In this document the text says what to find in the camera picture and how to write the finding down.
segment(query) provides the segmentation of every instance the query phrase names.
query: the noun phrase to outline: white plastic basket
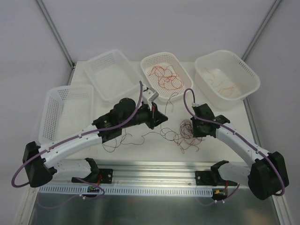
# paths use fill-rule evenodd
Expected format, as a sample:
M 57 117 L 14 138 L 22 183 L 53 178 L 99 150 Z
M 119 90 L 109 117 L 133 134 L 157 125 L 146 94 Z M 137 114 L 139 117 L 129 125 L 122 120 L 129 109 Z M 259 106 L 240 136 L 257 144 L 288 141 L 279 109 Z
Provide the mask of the white plastic basket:
M 85 72 L 101 98 L 119 102 L 140 87 L 142 76 L 119 50 L 105 52 L 85 63 Z
M 255 92 L 260 86 L 257 74 L 236 54 L 219 50 L 195 62 L 195 83 L 219 109 L 227 109 Z
M 176 72 L 178 74 L 176 81 L 173 83 L 174 85 L 171 86 L 170 82 L 166 82 L 166 85 L 162 85 L 162 83 L 159 83 L 160 78 L 153 74 L 153 68 L 159 66 L 164 69 L 169 67 L 172 72 Z M 178 95 L 172 97 L 172 100 L 182 98 L 184 90 L 186 88 L 193 87 L 194 83 L 188 73 L 182 67 L 178 59 L 169 52 L 160 52 L 144 58 L 141 61 L 141 68 L 150 85 L 158 92 L 158 99 L 162 102 L 167 102 L 170 96 L 175 92 L 177 92 Z
M 62 86 L 48 91 L 38 134 L 41 144 L 79 133 L 93 121 L 92 85 Z

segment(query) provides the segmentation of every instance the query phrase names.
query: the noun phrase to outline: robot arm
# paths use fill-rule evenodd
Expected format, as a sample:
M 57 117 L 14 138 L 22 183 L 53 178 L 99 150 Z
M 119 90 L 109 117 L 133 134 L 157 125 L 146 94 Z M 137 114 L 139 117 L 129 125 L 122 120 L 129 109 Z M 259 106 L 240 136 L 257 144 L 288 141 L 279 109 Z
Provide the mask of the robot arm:
M 257 146 L 254 142 L 242 135 L 223 115 L 215 117 L 207 104 L 193 104 L 195 115 L 205 120 L 215 121 L 230 128 L 230 132 L 225 127 L 217 124 L 191 118 L 193 124 L 194 137 L 213 136 L 232 148 L 248 165 L 247 167 L 221 161 L 211 167 L 210 177 L 201 177 L 202 182 L 216 186 L 220 181 L 231 180 L 242 185 L 249 186 L 252 193 L 259 199 L 264 200 L 281 190 L 281 183 L 270 167 L 269 162 L 259 153 L 264 154 L 275 166 L 283 180 L 284 186 L 289 185 L 285 161 L 283 156 L 278 153 L 270 153 Z M 242 138 L 250 145 L 255 146 L 258 151 L 250 148 Z
M 158 111 L 157 105 L 153 102 L 158 94 L 153 89 L 142 87 L 142 105 L 136 114 L 127 123 L 123 124 L 134 112 L 136 105 L 130 98 L 122 99 L 113 109 L 94 120 L 85 129 L 57 142 L 37 146 L 35 142 L 26 145 L 23 162 L 42 151 L 47 150 L 42 156 L 37 157 L 25 166 L 25 170 L 31 187 L 36 188 L 51 181 L 72 179 L 82 177 L 84 181 L 96 183 L 99 169 L 91 158 L 83 160 L 68 160 L 66 157 L 81 151 L 90 146 L 105 143 L 122 135 L 122 129 L 145 123 L 150 129 L 160 125 L 168 118 Z M 119 128 L 109 129 L 123 124 Z

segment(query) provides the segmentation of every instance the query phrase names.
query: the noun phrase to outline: orange wire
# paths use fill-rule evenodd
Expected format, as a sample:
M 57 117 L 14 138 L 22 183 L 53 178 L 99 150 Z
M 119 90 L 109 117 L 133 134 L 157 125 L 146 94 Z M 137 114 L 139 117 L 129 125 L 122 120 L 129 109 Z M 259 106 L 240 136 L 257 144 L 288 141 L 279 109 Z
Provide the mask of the orange wire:
M 203 69 L 206 69 L 207 70 L 207 72 L 208 73 L 210 73 L 213 77 L 214 77 L 214 79 L 216 78 L 216 76 L 213 74 L 213 73 L 211 73 L 206 67 L 204 67 Z M 212 80 L 212 79 L 207 79 L 208 81 L 211 81 L 211 86 L 213 85 L 213 83 L 214 83 L 214 81 Z M 219 83 L 219 85 L 217 85 L 217 86 L 212 86 L 213 88 L 217 88 L 217 87 L 219 87 L 223 82 L 225 82 L 225 81 L 231 81 L 231 80 L 228 80 L 228 79 L 226 79 L 226 80 L 223 80 L 221 83 Z M 231 87 L 228 87 L 228 88 L 220 88 L 220 90 L 218 91 L 222 96 L 224 96 L 224 97 L 229 97 L 229 96 L 231 96 L 232 94 L 233 94 L 233 92 L 234 92 L 234 89 L 235 88 L 238 88 L 238 85 L 232 85 Z M 226 91 L 226 90 L 229 90 L 229 91 L 231 91 L 228 95 L 224 95 L 223 94 L 223 92 L 224 91 Z
M 100 176 L 98 178 L 98 182 L 97 182 L 98 185 L 100 184 L 101 180 L 102 180 L 102 175 L 100 174 Z
M 166 90 L 177 90 L 182 88 L 184 85 L 184 83 L 178 79 L 179 75 L 176 73 L 172 65 L 169 65 L 166 68 L 161 66 L 153 67 L 149 76 L 151 75 L 158 77 L 158 85 Z

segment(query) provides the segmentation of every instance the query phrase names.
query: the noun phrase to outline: red wire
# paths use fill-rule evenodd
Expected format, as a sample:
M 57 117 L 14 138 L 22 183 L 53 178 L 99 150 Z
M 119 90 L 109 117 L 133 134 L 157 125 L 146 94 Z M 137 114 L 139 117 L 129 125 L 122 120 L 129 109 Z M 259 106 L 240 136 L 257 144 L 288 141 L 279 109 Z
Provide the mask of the red wire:
M 101 180 L 102 180 L 102 175 L 100 174 L 100 176 L 98 178 L 98 182 L 97 182 L 98 185 L 100 184 Z
M 202 138 L 195 138 L 193 136 L 193 127 L 192 123 L 189 120 L 184 120 L 180 123 L 180 134 L 177 134 L 176 132 L 170 130 L 168 132 L 163 132 L 164 136 L 166 136 L 168 133 L 174 133 L 174 137 L 172 140 L 169 141 L 174 141 L 177 146 L 180 146 L 180 150 L 184 154 L 184 151 L 190 148 L 191 146 L 195 146 L 199 151 L 199 147 L 197 146 L 202 142 Z
M 172 65 L 166 68 L 161 66 L 153 67 L 149 76 L 151 75 L 158 77 L 158 85 L 166 90 L 177 90 L 183 87 L 183 82 L 178 79 L 179 75 Z
M 223 190 L 221 190 L 221 191 L 227 190 L 227 188 L 228 188 L 228 181 L 226 180 L 226 186 L 225 186 L 225 188 L 224 188 Z

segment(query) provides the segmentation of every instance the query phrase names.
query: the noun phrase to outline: white tabletop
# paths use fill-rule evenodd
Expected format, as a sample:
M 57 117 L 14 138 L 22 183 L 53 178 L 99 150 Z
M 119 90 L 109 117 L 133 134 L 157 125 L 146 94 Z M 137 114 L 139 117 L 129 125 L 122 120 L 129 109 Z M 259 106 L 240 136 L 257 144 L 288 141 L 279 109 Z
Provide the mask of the white tabletop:
M 140 62 L 131 62 L 132 66 L 141 74 L 143 74 L 140 68 Z M 91 84 L 84 69 L 84 62 L 77 62 L 75 72 L 71 85 L 79 84 Z M 191 78 L 194 80 L 195 68 L 193 62 L 182 62 L 183 67 L 189 73 Z M 227 117 L 231 123 L 244 135 L 248 136 L 252 140 L 252 133 L 248 122 L 246 110 L 243 102 L 235 106 L 234 108 L 226 111 L 216 109 L 207 98 L 202 94 L 197 85 L 194 84 L 194 91 L 196 96 L 196 103 L 208 103 L 214 114 L 223 114 Z M 129 95 L 137 102 L 138 94 L 134 93 Z M 104 102 L 95 90 L 95 104 L 94 104 L 94 119 L 108 113 L 114 104 L 108 104 Z M 188 96 L 187 102 L 192 102 L 191 96 Z M 165 103 L 161 103 L 158 100 L 155 101 L 158 105 L 160 112 L 165 112 Z M 174 108 L 168 104 L 166 115 L 169 118 L 167 122 L 162 124 L 162 127 L 168 127 L 175 132 L 179 131 L 180 123 L 185 119 L 190 119 L 191 116 L 186 111 L 183 101 L 176 100 L 173 102 Z M 127 136 L 123 143 L 142 143 L 144 135 L 152 130 L 148 129 L 145 124 L 129 127 L 126 129 L 127 133 L 130 133 L 132 137 Z M 159 132 L 160 128 L 157 127 L 154 131 Z M 106 143 L 107 145 L 115 145 L 115 141 L 111 140 Z M 82 150 L 69 158 L 82 159 L 82 158 L 93 158 L 101 160 L 116 160 L 116 161 L 148 161 L 148 162 L 218 162 L 223 159 L 231 162 L 242 162 L 243 160 L 227 145 L 215 139 L 213 137 L 205 137 L 204 140 L 198 145 L 199 151 L 196 147 L 191 146 L 189 149 L 184 151 L 184 154 L 174 142 L 165 140 L 158 134 L 148 134 L 145 136 L 145 142 L 143 145 L 121 145 L 112 153 L 104 150 L 102 145 L 93 146 L 89 149 Z

